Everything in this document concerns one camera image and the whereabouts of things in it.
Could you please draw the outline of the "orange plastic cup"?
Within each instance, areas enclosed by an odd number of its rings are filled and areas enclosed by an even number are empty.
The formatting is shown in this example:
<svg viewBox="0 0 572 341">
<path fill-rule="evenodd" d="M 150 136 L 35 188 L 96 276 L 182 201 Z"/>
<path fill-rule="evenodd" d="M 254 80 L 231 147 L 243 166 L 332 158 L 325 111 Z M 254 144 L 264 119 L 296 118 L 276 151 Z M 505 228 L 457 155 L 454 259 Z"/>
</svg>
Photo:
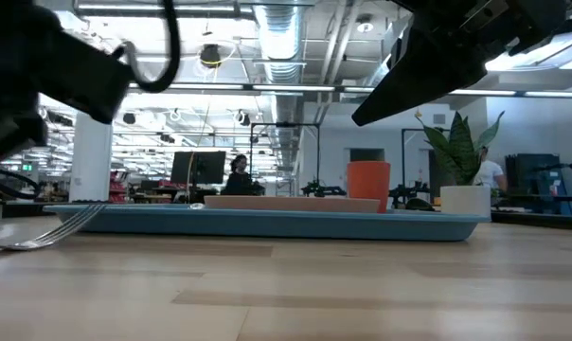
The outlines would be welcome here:
<svg viewBox="0 0 572 341">
<path fill-rule="evenodd" d="M 354 161 L 347 165 L 350 198 L 378 200 L 378 213 L 386 213 L 391 165 L 384 161 Z"/>
</svg>

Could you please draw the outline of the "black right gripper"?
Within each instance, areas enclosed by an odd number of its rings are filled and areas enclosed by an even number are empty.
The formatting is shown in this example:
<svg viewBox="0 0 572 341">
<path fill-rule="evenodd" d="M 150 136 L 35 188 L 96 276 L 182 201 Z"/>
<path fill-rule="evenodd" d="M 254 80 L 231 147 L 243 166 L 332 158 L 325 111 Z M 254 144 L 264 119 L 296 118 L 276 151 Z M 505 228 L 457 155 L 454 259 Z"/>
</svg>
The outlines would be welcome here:
<svg viewBox="0 0 572 341">
<path fill-rule="evenodd" d="M 394 0 L 412 13 L 400 58 L 352 114 L 359 126 L 470 86 L 485 63 L 518 54 L 566 20 L 567 0 Z"/>
</svg>

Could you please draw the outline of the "white square column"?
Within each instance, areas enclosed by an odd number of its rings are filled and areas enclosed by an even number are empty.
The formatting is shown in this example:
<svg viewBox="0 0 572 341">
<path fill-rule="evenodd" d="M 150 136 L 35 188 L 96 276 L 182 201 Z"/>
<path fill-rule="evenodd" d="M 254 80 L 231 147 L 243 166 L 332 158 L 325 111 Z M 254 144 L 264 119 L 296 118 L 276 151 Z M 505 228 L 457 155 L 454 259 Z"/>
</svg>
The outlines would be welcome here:
<svg viewBox="0 0 572 341">
<path fill-rule="evenodd" d="M 77 113 L 69 201 L 107 201 L 113 126 Z"/>
</svg>

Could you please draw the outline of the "red storage bins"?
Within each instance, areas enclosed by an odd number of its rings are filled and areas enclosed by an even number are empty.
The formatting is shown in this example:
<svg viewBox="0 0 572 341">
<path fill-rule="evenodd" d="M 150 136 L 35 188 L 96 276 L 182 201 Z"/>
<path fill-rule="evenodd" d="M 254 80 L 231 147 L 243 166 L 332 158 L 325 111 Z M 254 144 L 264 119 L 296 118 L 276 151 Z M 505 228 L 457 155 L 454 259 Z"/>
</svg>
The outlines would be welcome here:
<svg viewBox="0 0 572 341">
<path fill-rule="evenodd" d="M 112 170 L 110 172 L 109 197 L 108 200 L 113 204 L 125 204 L 127 202 L 127 181 L 128 172 Z"/>
</svg>

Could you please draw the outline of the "person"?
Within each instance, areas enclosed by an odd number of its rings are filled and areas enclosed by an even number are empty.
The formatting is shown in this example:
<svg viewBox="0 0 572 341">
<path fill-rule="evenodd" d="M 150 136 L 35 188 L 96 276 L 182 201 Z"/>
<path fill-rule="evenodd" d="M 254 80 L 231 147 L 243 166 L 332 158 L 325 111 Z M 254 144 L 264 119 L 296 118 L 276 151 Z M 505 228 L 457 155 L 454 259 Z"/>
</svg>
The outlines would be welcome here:
<svg viewBox="0 0 572 341">
<path fill-rule="evenodd" d="M 506 191 L 508 189 L 506 175 L 497 163 L 488 159 L 488 151 L 487 147 L 480 150 L 481 164 L 474 178 L 474 184 Z"/>
<path fill-rule="evenodd" d="M 230 162 L 230 173 L 221 195 L 261 196 L 265 188 L 254 182 L 246 171 L 247 157 L 238 154 Z"/>
</svg>

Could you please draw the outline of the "blue machine cabinet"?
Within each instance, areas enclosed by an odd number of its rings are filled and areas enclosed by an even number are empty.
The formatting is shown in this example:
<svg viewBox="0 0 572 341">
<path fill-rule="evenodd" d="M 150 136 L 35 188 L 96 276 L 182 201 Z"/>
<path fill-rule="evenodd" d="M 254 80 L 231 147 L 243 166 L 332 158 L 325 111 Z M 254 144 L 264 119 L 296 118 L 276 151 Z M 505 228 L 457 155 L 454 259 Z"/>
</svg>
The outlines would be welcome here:
<svg viewBox="0 0 572 341">
<path fill-rule="evenodd" d="M 513 206 L 534 213 L 572 216 L 572 192 L 566 188 L 564 170 L 557 154 L 517 153 L 505 157 L 508 190 L 503 198 Z"/>
</svg>

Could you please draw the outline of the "black computer monitor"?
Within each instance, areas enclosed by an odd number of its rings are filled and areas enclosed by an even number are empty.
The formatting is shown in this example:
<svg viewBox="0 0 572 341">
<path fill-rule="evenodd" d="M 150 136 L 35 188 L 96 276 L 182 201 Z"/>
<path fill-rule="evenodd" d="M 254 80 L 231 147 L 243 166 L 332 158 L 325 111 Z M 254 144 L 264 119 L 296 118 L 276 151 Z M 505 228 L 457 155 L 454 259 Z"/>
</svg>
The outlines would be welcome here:
<svg viewBox="0 0 572 341">
<path fill-rule="evenodd" d="M 225 158 L 225 152 L 177 152 L 174 154 L 170 180 L 175 184 L 221 184 Z"/>
</svg>

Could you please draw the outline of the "green snake plant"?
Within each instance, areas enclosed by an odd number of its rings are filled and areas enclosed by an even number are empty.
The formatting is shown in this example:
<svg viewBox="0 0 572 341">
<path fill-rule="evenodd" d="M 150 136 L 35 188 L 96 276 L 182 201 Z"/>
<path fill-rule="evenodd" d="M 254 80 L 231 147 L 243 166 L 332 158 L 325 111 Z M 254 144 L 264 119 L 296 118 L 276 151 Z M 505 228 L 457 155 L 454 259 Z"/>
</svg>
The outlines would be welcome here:
<svg viewBox="0 0 572 341">
<path fill-rule="evenodd" d="M 501 112 L 492 126 L 486 129 L 477 140 L 473 140 L 467 117 L 459 112 L 451 123 L 447 135 L 441 128 L 425 125 L 418 121 L 427 137 L 426 142 L 433 148 L 438 163 L 455 179 L 457 186 L 471 186 L 481 166 L 481 150 L 495 139 L 500 125 Z"/>
</svg>

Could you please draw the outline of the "black metal frame stand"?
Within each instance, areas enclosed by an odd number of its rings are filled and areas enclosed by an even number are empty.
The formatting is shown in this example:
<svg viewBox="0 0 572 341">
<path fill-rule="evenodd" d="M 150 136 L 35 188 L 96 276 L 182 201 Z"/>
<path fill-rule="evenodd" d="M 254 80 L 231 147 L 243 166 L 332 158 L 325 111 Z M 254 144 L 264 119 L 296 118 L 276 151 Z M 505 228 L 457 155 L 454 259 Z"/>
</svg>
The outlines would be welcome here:
<svg viewBox="0 0 572 341">
<path fill-rule="evenodd" d="M 301 123 L 278 121 L 273 123 L 257 123 L 250 125 L 249 131 L 249 152 L 248 171 L 254 173 L 254 156 L 260 155 L 254 151 L 257 139 L 266 137 L 270 142 L 271 157 L 275 159 L 273 170 L 277 174 L 276 192 L 278 184 L 286 183 L 289 186 L 290 196 L 304 194 L 299 186 L 300 162 L 304 160 L 304 152 L 299 145 L 299 141 L 304 131 L 315 130 L 315 174 L 312 180 L 318 181 L 320 177 L 321 162 L 321 125 L 318 123 Z"/>
<path fill-rule="evenodd" d="M 401 130 L 401 182 L 414 188 L 431 204 L 440 205 L 440 188 L 451 183 L 451 176 L 438 163 L 434 149 L 422 128 Z"/>
</svg>

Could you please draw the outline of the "white plant pot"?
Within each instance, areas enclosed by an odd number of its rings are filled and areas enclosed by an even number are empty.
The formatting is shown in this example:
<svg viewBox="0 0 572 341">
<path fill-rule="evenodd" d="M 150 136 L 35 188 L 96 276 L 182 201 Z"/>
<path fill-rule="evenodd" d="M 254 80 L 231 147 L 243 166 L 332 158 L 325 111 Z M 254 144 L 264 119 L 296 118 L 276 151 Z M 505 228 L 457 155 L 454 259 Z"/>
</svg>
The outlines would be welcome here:
<svg viewBox="0 0 572 341">
<path fill-rule="evenodd" d="M 485 186 L 448 186 L 440 188 L 443 213 L 491 216 L 491 189 Z"/>
</svg>

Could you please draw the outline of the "blue plastic tray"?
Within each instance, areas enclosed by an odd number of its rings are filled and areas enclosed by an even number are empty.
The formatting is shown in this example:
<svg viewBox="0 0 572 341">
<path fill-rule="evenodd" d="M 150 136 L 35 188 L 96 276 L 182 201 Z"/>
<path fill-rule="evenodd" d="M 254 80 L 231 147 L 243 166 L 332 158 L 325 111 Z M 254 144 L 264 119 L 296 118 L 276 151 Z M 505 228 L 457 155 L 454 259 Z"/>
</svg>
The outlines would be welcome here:
<svg viewBox="0 0 572 341">
<path fill-rule="evenodd" d="M 108 205 L 86 232 L 412 242 L 467 240 L 487 217 L 415 210 L 347 213 Z"/>
</svg>

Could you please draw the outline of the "silver ventilation duct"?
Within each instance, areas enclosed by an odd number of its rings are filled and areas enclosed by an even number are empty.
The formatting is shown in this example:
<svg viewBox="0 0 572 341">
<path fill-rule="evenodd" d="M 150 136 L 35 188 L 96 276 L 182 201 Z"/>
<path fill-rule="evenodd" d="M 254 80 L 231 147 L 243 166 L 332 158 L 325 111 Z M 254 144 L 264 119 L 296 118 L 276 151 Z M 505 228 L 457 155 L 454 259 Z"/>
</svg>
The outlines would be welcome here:
<svg viewBox="0 0 572 341">
<path fill-rule="evenodd" d="M 302 66 L 295 61 L 301 55 L 301 33 L 304 9 L 295 6 L 256 5 L 253 11 L 259 24 L 259 45 L 263 59 L 269 61 L 263 67 L 270 84 L 299 84 Z M 299 117 L 299 100 L 291 95 L 273 95 L 271 110 L 275 123 L 296 122 Z M 293 171 L 296 159 L 293 140 L 287 134 L 299 133 L 289 128 L 277 129 L 279 164 Z"/>
</svg>

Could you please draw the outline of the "metal fork orange handle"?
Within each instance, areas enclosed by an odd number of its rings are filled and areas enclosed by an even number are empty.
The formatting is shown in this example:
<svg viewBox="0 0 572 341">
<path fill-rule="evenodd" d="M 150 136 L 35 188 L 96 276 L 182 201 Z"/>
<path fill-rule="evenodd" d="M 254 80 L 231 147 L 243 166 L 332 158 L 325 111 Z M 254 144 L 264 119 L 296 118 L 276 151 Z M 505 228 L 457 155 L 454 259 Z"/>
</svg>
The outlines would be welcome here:
<svg viewBox="0 0 572 341">
<path fill-rule="evenodd" d="M 0 249 L 8 251 L 32 251 L 46 248 L 86 227 L 106 207 L 106 205 L 89 205 L 67 219 L 60 226 L 35 239 L 24 242 L 0 243 Z"/>
</svg>

